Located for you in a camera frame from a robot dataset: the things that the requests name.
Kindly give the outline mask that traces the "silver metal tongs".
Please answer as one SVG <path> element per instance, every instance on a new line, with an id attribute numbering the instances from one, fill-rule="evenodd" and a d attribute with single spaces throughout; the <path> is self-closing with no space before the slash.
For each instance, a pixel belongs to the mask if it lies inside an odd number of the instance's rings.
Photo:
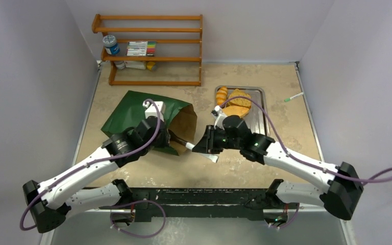
<path id="1" fill-rule="evenodd" d="M 193 148 L 195 147 L 195 145 L 191 142 L 188 142 L 180 137 L 178 137 L 172 130 L 168 131 L 169 135 L 170 135 L 170 139 L 171 141 L 174 141 L 184 147 L 186 147 L 188 150 L 193 151 Z M 207 153 L 200 153 L 200 152 L 195 152 L 198 153 L 199 155 L 209 159 L 210 161 L 212 161 L 213 163 L 217 163 L 219 160 L 219 156 L 215 155 L 215 154 L 207 154 Z"/>

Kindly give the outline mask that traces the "seeded fake bread slice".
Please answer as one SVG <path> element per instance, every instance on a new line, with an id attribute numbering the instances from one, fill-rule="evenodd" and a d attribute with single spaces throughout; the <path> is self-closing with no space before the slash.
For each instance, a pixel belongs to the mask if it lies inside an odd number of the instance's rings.
<path id="1" fill-rule="evenodd" d="M 251 108 L 252 102 L 243 98 L 243 97 L 247 97 L 251 99 L 252 97 L 248 93 L 245 93 L 240 89 L 235 89 L 231 92 L 228 99 L 231 99 L 233 97 L 237 97 L 237 99 L 229 100 L 227 103 L 228 106 L 240 106 L 249 109 Z"/>

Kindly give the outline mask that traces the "green brown paper bag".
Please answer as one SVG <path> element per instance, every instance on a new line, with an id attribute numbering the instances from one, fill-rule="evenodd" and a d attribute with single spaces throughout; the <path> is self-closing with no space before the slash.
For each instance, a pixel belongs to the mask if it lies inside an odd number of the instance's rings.
<path id="1" fill-rule="evenodd" d="M 152 99 L 155 102 L 164 102 L 163 118 L 165 125 L 177 137 L 193 142 L 197 127 L 197 115 L 191 103 L 172 97 L 156 94 L 128 91 L 118 106 L 106 120 L 101 131 L 108 137 L 120 135 L 127 128 L 136 127 L 145 119 L 143 102 Z"/>

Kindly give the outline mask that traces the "orange fake bread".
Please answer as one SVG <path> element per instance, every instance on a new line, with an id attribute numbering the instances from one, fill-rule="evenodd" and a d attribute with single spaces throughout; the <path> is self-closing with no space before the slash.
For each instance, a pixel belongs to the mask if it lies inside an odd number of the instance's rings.
<path id="1" fill-rule="evenodd" d="M 219 88 L 216 92 L 215 100 L 216 104 L 221 106 L 228 97 L 228 89 L 226 86 Z"/>

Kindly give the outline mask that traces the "triangular orange fake pastry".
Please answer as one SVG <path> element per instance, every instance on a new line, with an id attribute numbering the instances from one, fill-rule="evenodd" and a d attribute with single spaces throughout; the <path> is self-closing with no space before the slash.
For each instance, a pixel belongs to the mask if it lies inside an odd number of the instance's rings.
<path id="1" fill-rule="evenodd" d="M 239 116 L 240 118 L 243 118 L 249 113 L 250 108 L 242 107 L 242 106 L 227 106 L 223 108 L 222 111 L 226 116 L 236 115 Z"/>

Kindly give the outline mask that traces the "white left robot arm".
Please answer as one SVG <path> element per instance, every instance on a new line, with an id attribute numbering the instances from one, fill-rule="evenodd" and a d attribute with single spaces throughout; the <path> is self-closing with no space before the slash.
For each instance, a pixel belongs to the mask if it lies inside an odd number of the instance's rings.
<path id="1" fill-rule="evenodd" d="M 165 122 L 148 116 L 136 127 L 111 135 L 87 158 L 43 182 L 30 180 L 23 186 L 27 204 L 19 221 L 23 231 L 51 231 L 81 212 L 102 208 L 125 209 L 135 204 L 133 192 L 122 179 L 88 189 L 99 177 L 137 161 L 153 148 L 169 145 Z"/>

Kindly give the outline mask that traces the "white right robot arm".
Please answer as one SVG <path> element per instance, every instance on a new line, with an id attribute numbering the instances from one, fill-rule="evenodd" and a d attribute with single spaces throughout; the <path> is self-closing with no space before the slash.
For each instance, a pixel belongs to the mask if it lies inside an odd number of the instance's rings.
<path id="1" fill-rule="evenodd" d="M 363 193 L 363 184 L 355 168 L 343 162 L 340 166 L 321 162 L 294 151 L 273 138 L 253 133 L 243 119 L 228 116 L 222 126 L 208 125 L 201 140 L 192 147 L 195 153 L 211 156 L 224 149 L 238 150 L 249 161 L 289 172 L 305 183 L 275 179 L 266 191 L 266 201 L 274 208 L 282 204 L 300 203 L 325 208 L 336 218 L 350 220 Z"/>

